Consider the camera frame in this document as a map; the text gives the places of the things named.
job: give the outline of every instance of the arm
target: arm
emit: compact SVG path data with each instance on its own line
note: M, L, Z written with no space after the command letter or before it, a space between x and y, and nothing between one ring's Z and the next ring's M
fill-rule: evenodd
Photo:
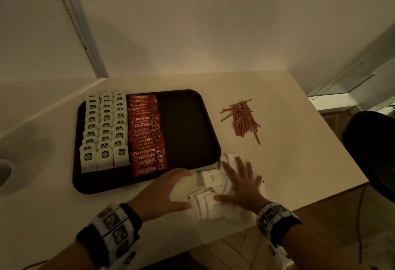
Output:
M229 175L236 191L232 195L216 195L215 199L222 203L233 203L245 210L259 214L261 209L270 201L259 192L262 177L254 179L250 163L243 164L239 157L236 158L238 172L236 173L228 163L223 162L224 169ZM341 252L333 248L302 225L292 226L282 239L282 246L295 265L301 270L324 269L360 269L361 265L351 262Z
M169 198L174 185L184 176L191 176L191 173L186 169L173 169L164 173L135 198L128 201L128 206L135 211L143 223L167 213L189 209L191 207L189 203L173 202ZM101 265L93 263L85 246L76 241L44 264L40 270L96 270L100 267Z

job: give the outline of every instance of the wristband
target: wristband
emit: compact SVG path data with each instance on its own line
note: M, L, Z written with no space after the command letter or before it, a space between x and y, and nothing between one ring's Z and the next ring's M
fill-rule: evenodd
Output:
M291 227L302 224L294 213L279 203L266 204L256 216L259 230L277 247Z
M96 266L109 267L139 239L141 225L140 217L126 203L111 204L77 234L76 240L85 246Z

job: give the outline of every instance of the white table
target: white table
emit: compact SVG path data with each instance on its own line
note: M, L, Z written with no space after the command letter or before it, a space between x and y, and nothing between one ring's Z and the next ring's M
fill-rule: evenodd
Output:
M272 201L297 209L365 183L367 179L287 71L134 76L102 79L89 91L126 93L193 89L204 100L222 152L249 160L263 176ZM222 108L252 98L249 106L262 126L258 145L252 133L237 137ZM77 108L83 94L26 123L3 138L3 157L15 164L0 189L1 269L19 269L49 259L73 242L76 233L109 203L125 202L149 182L94 195L77 192L72 165ZM185 198L183 180L172 198ZM191 210L145 223L136 267L214 241L254 224L198 221Z

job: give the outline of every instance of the cord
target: cord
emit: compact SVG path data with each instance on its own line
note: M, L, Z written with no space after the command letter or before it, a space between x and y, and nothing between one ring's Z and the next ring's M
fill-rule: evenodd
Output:
M362 208L362 200L363 200L363 194L365 193L365 186L362 188L361 196L359 198L359 203L358 203L358 210L357 210L357 236L358 236L358 243L359 243L359 263L362 264L362 238L361 238L361 230L360 230L360 222L359 218L361 216L361 208Z
M39 266L39 265L45 264L46 262L48 262L48 261L42 261L42 262L38 262L38 263L32 264L32 265L30 265L30 266L24 267L22 270L27 270L27 269L30 269L30 268L32 268L32 267L35 267L35 266Z

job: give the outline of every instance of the hand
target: hand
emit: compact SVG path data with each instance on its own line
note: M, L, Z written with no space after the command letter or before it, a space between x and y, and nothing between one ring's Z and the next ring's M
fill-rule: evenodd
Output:
M170 193L182 177L191 175L188 170L181 168L168 171L137 194L128 205L140 216L142 222L187 210L191 207L190 203L170 201Z
M254 179L251 163L247 162L244 166L240 157L236 157L239 174L229 166L228 163L222 162L225 172L228 174L233 186L236 188L231 195L215 195L214 199L221 203L232 203L239 207L258 214L260 210L269 203L259 192L259 185L262 183L262 177L257 176Z

